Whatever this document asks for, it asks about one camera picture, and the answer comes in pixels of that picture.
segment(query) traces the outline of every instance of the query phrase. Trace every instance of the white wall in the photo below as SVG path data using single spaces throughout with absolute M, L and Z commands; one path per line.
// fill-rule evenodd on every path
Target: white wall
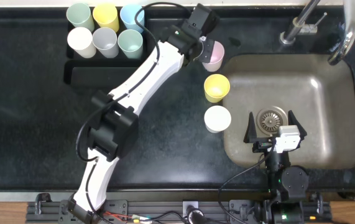
M 97 5 L 99 2 L 107 0 L 0 0 L 0 7 L 64 7 L 70 6 L 75 2 L 85 2 L 91 6 Z M 145 5 L 150 2 L 160 0 L 108 0 L 114 2 L 117 6 L 125 4 L 141 4 Z M 169 0 L 175 3 L 194 6 L 202 3 L 208 6 L 301 6 L 305 5 L 309 0 Z M 342 0 L 321 0 L 319 5 L 342 5 Z

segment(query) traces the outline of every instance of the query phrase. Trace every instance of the faucet handle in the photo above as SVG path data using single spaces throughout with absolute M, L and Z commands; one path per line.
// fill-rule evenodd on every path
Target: faucet handle
M 320 22 L 328 15 L 328 13 L 324 12 L 321 19 L 319 19 L 315 24 L 305 24 L 302 29 L 300 29 L 299 35 L 312 35 L 316 34 L 318 31 L 318 25 Z

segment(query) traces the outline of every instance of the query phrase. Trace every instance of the sink basin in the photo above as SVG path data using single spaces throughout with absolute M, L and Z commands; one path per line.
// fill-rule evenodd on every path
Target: sink basin
M 287 125 L 292 110 L 308 136 L 290 152 L 292 165 L 316 169 L 355 166 L 355 89 L 345 62 L 331 66 L 328 55 L 239 55 L 223 68 L 231 89 L 223 99 L 232 117 L 224 149 L 237 165 L 248 167 L 260 154 L 243 143 L 249 113 L 257 135 L 266 137 Z

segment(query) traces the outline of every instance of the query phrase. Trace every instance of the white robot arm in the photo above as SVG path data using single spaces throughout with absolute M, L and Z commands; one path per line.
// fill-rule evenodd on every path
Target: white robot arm
M 217 22 L 218 16 L 213 11 L 198 4 L 181 28 L 171 26 L 163 30 L 157 42 L 159 51 L 154 49 L 130 78 L 108 95 L 98 93 L 94 97 L 93 102 L 100 108 L 110 106 L 88 123 L 88 158 L 96 159 L 87 163 L 81 185 L 68 205 L 69 211 L 81 221 L 103 219 L 96 211 L 106 200 L 116 164 L 128 153 L 126 144 L 134 142 L 131 138 L 137 132 L 140 112 L 161 84 L 183 65 L 194 60 L 210 61 L 214 41 L 205 36 Z

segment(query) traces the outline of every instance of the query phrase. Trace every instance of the yellow cup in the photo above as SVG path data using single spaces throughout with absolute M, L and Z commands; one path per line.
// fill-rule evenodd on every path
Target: yellow cup
M 229 92 L 229 81 L 224 75 L 210 75 L 203 84 L 205 97 L 211 103 L 222 100 Z
M 93 10 L 93 18 L 100 27 L 113 29 L 115 32 L 119 30 L 118 11 L 112 3 L 101 3 Z

